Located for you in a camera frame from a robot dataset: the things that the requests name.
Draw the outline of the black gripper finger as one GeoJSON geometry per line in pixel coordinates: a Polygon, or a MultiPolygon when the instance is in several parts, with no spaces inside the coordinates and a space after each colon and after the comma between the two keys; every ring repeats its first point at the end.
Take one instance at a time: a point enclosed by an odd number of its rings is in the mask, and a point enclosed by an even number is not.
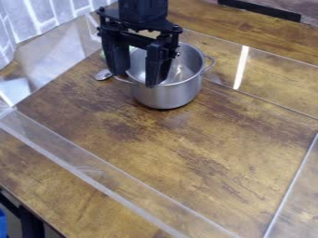
{"type": "Polygon", "coordinates": [[[154,41],[147,47],[146,56],[146,87],[154,88],[168,77],[171,61],[178,55],[179,44],[154,41]]]}
{"type": "Polygon", "coordinates": [[[122,31],[101,31],[101,46],[112,75],[123,74],[131,67],[130,36],[122,31]]]}

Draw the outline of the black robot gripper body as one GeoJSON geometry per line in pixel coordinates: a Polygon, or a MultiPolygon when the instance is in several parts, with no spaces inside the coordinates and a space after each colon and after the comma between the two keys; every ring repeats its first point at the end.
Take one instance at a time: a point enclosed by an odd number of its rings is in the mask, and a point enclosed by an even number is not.
{"type": "Polygon", "coordinates": [[[103,41],[142,49],[151,44],[168,50],[179,47],[183,28],[168,21],[168,0],[118,0],[115,7],[100,7],[97,15],[103,41]]]}

